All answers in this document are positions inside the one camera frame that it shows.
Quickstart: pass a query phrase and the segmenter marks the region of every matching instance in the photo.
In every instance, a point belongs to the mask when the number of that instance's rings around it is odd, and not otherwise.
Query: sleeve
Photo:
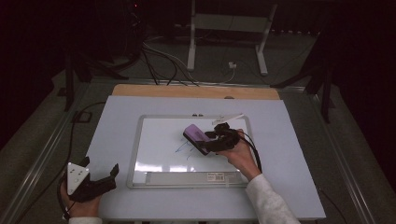
[[[261,224],[300,223],[264,175],[253,178],[246,192]]]
[[[69,224],[102,224],[99,217],[71,217]]]

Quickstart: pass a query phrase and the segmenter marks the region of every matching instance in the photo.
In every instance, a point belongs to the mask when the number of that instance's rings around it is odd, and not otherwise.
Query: dark background
[[[197,10],[210,12],[222,4],[227,6],[221,8],[224,13],[243,13],[244,10],[235,11],[238,8],[235,2],[203,0]],[[175,23],[190,22],[189,1],[137,3],[142,21],[170,38],[175,34]],[[243,1],[243,4],[257,6],[262,1]],[[111,59],[112,49],[104,46],[111,45],[106,41],[112,39],[105,38],[110,35],[101,29],[106,18],[98,18],[97,10],[94,1],[1,3],[0,147],[52,90],[50,79],[64,69],[64,48],[70,43],[97,59]],[[272,26],[276,34],[293,31],[318,35],[320,32],[303,70],[323,60],[333,65],[333,83],[339,86],[394,189],[395,11],[391,1],[280,1]]]

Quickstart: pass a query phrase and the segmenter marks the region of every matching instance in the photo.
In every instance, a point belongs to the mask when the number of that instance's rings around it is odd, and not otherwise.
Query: white tabletop
[[[324,218],[312,176],[280,100],[224,100],[109,96],[88,150],[91,179],[118,163],[117,188],[105,194],[100,217],[122,220],[251,220],[244,189],[129,189],[126,185],[137,123],[142,115],[243,113],[249,118],[262,170],[299,219]]]

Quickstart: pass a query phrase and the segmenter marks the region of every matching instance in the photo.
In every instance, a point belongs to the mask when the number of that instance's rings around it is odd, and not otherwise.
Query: small whiteboard
[[[195,124],[203,132],[214,131],[213,117],[142,116],[137,125],[127,186],[131,189],[245,187],[247,179],[227,158],[206,156],[184,136]],[[250,138],[246,116],[228,122]]]

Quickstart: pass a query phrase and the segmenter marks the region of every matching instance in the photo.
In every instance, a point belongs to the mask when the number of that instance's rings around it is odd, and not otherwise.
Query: label sticker
[[[224,181],[224,173],[207,173],[207,181]]]

